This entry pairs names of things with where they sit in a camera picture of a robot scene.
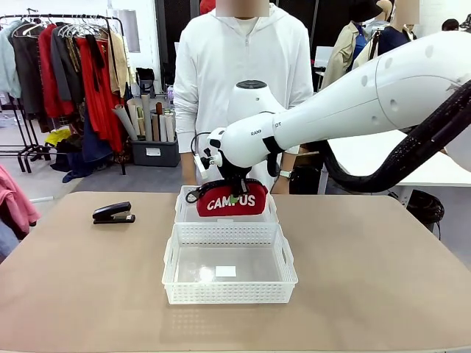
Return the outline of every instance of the black stapler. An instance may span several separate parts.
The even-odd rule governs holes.
[[[131,215],[130,211],[130,202],[99,208],[93,212],[93,224],[134,223],[135,215]]]

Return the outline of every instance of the plastic basket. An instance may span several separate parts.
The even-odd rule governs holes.
[[[186,195],[196,186],[182,186],[175,205],[175,223],[228,223],[228,222],[271,222],[278,223],[277,208],[272,195],[266,196],[265,210],[260,215],[236,215],[230,217],[200,217],[196,204],[189,204]]]
[[[297,275],[279,224],[175,224],[164,255],[170,304],[287,303]]]

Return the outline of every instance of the pink garment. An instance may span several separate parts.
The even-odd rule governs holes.
[[[0,165],[0,204],[3,202],[7,203],[10,215],[21,231],[28,234],[29,225],[35,223],[40,218],[40,214]]]

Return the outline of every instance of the white hoodie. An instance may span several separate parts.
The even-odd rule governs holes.
[[[256,79],[265,82],[286,109],[314,94],[308,30],[275,5],[270,16],[259,18],[247,36],[235,18],[216,17],[216,11],[193,19],[182,32],[177,53],[174,104],[180,153],[191,151],[196,133],[226,127],[227,107],[234,86]],[[198,150],[208,147],[198,138]],[[296,154],[298,148],[288,151]],[[210,179],[221,179],[216,167]],[[266,162],[254,166],[249,177],[268,189],[274,178]]]

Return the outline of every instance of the red garment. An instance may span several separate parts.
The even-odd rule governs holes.
[[[202,0],[199,5],[199,11],[202,15],[210,13],[214,9],[216,9],[216,0]]]
[[[0,204],[5,203],[11,218],[25,234],[29,233],[29,225],[35,223],[40,214],[24,195],[6,169],[0,165]]]
[[[55,24],[49,24],[39,35],[39,60],[41,64],[41,81],[46,113],[50,118],[59,118],[74,112],[71,101],[61,101],[57,91],[57,82],[51,62],[51,36]]]
[[[112,109],[121,104],[119,97],[111,92],[110,72],[108,71],[107,42],[97,41],[99,54],[104,65],[99,64],[91,54],[88,41],[84,38],[77,39],[77,45],[82,58],[82,78],[85,89],[85,102],[90,114],[90,122],[93,130],[102,140],[110,142],[111,149],[121,152],[121,122]]]

